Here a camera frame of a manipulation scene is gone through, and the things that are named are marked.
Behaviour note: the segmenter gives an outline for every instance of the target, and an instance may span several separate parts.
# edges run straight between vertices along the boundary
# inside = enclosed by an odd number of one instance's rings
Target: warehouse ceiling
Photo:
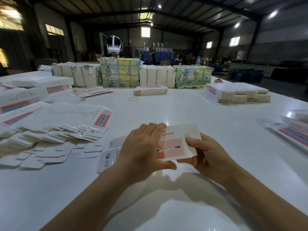
[[[308,0],[30,0],[97,31],[153,27],[188,34],[220,31],[239,21],[307,3]]]

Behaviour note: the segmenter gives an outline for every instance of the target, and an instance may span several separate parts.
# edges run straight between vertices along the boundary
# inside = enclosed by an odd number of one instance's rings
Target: white table
[[[271,103],[224,106],[195,89],[169,89],[167,95],[129,101],[133,88],[114,90],[119,95],[103,94],[84,101],[114,110],[106,143],[142,123],[197,123],[237,163],[308,214],[308,156],[262,127],[265,120],[277,121],[290,109],[308,109],[308,103],[271,93]],[[69,92],[52,94],[48,100],[80,103]],[[0,169],[0,229],[40,229],[98,176],[98,160],[72,154],[64,163],[38,171]],[[189,165],[177,166],[176,171],[157,172],[126,190],[105,230],[258,230],[224,189]]]

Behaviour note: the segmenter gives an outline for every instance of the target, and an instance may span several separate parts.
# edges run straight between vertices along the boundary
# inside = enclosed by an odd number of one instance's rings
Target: rubber band
[[[139,99],[137,97],[130,97],[128,100],[130,100],[130,101],[137,101]]]

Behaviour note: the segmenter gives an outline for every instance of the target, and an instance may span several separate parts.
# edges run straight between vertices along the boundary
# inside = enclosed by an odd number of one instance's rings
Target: vr headset
[[[123,44],[119,37],[110,36],[107,38],[108,53],[119,54],[123,50]]]

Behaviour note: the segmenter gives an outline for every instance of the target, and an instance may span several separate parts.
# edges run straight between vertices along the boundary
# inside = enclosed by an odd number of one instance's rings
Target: green wrapped package
[[[102,72],[103,86],[139,86],[139,58],[98,59]]]
[[[213,68],[208,66],[173,66],[175,68],[175,85],[177,88],[205,87],[211,83]]]

